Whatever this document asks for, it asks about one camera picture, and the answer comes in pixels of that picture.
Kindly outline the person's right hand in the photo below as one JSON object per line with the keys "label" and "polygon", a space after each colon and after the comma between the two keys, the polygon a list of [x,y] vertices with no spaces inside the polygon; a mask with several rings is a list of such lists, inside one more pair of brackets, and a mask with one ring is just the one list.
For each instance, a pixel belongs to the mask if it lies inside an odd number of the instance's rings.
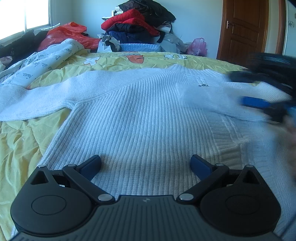
{"label": "person's right hand", "polygon": [[288,144],[291,150],[295,150],[295,124],[290,116],[286,116],[284,124],[287,129]]}

